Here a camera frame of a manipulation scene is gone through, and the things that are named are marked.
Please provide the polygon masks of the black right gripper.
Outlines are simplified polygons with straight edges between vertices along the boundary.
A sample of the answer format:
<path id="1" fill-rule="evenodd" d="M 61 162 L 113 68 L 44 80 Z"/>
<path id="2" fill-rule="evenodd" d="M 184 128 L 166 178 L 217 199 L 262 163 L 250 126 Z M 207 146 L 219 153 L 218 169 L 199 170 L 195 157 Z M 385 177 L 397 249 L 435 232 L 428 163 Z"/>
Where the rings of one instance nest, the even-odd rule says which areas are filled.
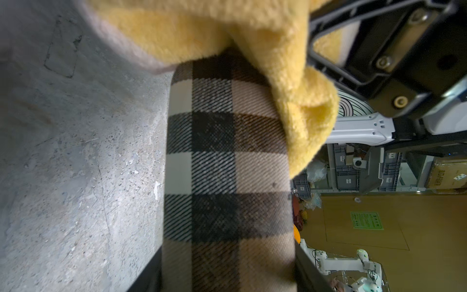
<path id="1" fill-rule="evenodd" d="M 389 117 L 467 97 L 465 1 L 333 1 L 310 16 L 308 65 Z"/>

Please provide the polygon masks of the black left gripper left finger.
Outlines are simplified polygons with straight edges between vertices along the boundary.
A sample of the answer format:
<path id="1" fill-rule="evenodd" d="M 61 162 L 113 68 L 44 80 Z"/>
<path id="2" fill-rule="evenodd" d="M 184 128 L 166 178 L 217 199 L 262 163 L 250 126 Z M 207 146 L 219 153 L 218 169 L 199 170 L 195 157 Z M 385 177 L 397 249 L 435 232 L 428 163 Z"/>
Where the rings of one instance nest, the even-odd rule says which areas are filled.
<path id="1" fill-rule="evenodd" d="M 127 292 L 160 292 L 162 283 L 162 248 L 160 247 Z"/>

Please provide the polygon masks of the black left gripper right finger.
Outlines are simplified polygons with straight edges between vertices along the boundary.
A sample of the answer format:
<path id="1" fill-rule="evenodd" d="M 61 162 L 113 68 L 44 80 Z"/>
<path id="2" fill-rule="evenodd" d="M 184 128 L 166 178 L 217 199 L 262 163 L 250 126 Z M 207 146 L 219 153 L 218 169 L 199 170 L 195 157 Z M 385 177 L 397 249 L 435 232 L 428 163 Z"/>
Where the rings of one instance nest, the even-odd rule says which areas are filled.
<path id="1" fill-rule="evenodd" d="M 325 278 L 312 263 L 305 250 L 295 243 L 295 278 L 298 292 L 332 292 Z"/>

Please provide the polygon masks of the yellow pink microfiber cloth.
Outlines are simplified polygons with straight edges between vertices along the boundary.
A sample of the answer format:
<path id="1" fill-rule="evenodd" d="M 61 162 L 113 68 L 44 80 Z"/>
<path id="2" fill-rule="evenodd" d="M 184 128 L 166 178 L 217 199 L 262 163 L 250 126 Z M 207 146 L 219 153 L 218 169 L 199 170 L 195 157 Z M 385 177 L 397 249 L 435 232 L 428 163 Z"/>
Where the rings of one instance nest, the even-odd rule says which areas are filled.
<path id="1" fill-rule="evenodd" d="M 324 1 L 77 1 L 81 16 L 123 58 L 162 73 L 236 47 L 270 82 L 296 176 L 330 135 L 339 96 L 306 65 L 308 19 Z"/>

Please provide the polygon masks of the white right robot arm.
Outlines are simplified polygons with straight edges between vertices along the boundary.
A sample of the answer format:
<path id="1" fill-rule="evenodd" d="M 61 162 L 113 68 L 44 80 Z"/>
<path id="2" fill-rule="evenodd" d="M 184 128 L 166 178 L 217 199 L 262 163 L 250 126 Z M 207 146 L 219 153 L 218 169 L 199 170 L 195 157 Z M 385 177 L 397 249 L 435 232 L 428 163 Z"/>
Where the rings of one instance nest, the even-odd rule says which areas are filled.
<path id="1" fill-rule="evenodd" d="M 465 1 L 332 1 L 310 14 L 306 62 L 372 109 L 344 105 L 328 143 L 466 152 Z"/>

